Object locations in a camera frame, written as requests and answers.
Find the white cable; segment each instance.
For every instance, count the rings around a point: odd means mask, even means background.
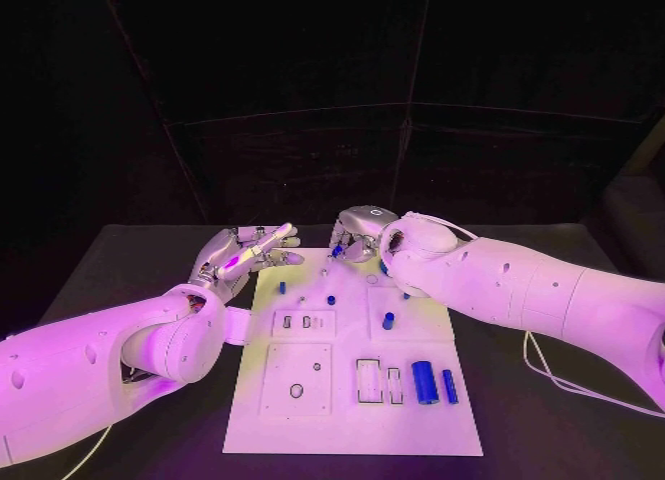
[[[413,217],[413,218],[422,218],[423,220],[431,220],[432,222],[441,223],[442,225],[455,228],[459,230],[472,240],[477,240],[480,237],[465,228],[458,227],[452,222],[448,220],[444,220],[442,218],[433,217],[431,215],[425,215],[423,213],[416,213],[416,212],[408,212],[405,215],[406,217]]]
[[[83,458],[83,460],[77,464],[77,467],[70,471],[70,473],[63,477],[62,480],[69,480],[69,478],[73,476],[73,474],[80,470],[80,467],[85,465],[85,462],[90,459],[93,453],[98,451],[98,448],[102,445],[102,442],[105,441],[106,436],[109,435],[109,430],[112,429],[112,426],[113,425],[109,425],[109,428],[105,430],[102,438],[99,439],[98,444],[92,448],[90,453],[87,454],[87,456]]]
[[[542,359],[542,364],[544,365],[546,372],[534,367],[534,365],[530,363],[530,358],[527,355],[529,352],[529,340],[532,340],[532,343],[534,344],[534,348],[539,353],[539,358]],[[657,412],[655,410],[650,410],[647,408],[638,407],[637,405],[632,405],[630,403],[622,402],[621,400],[617,400],[615,398],[611,398],[601,393],[596,393],[595,391],[589,390],[588,388],[582,387],[581,385],[575,384],[573,382],[568,381],[566,379],[557,377],[552,369],[549,368],[549,363],[546,362],[544,354],[542,352],[542,348],[539,347],[537,339],[534,338],[534,334],[532,332],[524,333],[524,345],[523,345],[523,354],[524,354],[524,361],[527,362],[529,367],[544,377],[549,377],[556,384],[559,388],[566,390],[570,393],[576,393],[579,395],[585,395],[592,398],[598,398],[599,400],[605,400],[606,402],[615,403],[617,405],[621,405],[625,408],[630,408],[631,410],[635,410],[647,415],[653,415],[660,418],[665,418],[665,413],[664,412]]]

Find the small blue part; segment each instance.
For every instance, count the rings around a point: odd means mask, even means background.
[[[448,402],[455,405],[459,403],[458,389],[455,388],[455,379],[452,378],[452,372],[449,370],[444,370],[444,380],[445,389],[448,390]]]
[[[386,313],[386,318],[383,319],[383,328],[386,330],[392,330],[395,325],[395,313],[387,312]]]
[[[426,360],[412,364],[415,374],[416,396],[422,405],[432,405],[441,401],[438,397],[436,378],[433,377],[433,367]]]

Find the white board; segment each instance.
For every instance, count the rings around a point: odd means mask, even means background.
[[[379,259],[347,264],[328,262],[328,249],[295,251],[304,265],[260,272],[224,452],[484,455],[448,309],[431,299],[403,299]],[[393,330],[382,327],[386,311],[396,314]],[[288,315],[294,323],[285,329]],[[325,319],[317,330],[299,328],[307,315]],[[379,372],[369,370],[377,362],[361,362],[361,380],[359,360],[380,361]],[[418,401],[412,363],[420,360],[433,365],[433,405]],[[400,382],[396,370],[390,381],[389,369],[400,370]],[[452,370],[457,405],[448,403],[444,369]],[[380,388],[383,402],[360,403],[360,388],[371,398]],[[399,388],[402,403],[393,404]]]

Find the robotic arm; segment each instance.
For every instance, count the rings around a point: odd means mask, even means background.
[[[247,341],[250,311],[224,304],[249,272],[301,264],[285,224],[223,230],[188,283],[161,297],[38,327],[0,342],[0,467],[67,447],[209,373],[224,342]],[[124,375],[124,368],[136,372]]]
[[[376,246],[406,293],[585,348],[625,372],[665,411],[665,283],[573,265],[477,237],[436,217],[409,212],[400,219],[379,207],[354,207],[340,215],[331,247],[340,258],[363,262]]]

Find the black table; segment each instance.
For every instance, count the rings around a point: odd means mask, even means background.
[[[222,228],[108,226],[43,322],[164,294],[187,280],[197,252]],[[302,246],[327,246],[331,228],[301,227]],[[471,228],[477,234],[530,246],[563,260],[614,270],[581,225]],[[232,304],[250,307],[255,286],[253,279]],[[455,312],[452,319],[482,458],[223,454],[242,357],[242,348],[226,345],[204,380],[115,425],[73,478],[665,478],[665,420],[566,393],[527,368],[521,332]],[[624,400],[653,405],[604,360],[553,339],[539,338],[560,376]],[[98,437],[0,470],[0,479],[60,479]]]

